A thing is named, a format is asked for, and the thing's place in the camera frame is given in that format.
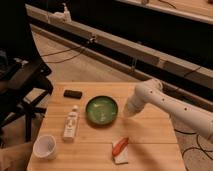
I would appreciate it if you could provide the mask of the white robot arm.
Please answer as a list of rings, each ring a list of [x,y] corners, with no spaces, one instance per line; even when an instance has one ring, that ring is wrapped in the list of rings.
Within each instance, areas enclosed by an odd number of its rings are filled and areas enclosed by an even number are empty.
[[[126,101],[124,115],[132,117],[140,113],[147,103],[175,116],[213,143],[213,113],[166,95],[158,79],[149,79],[135,86]]]

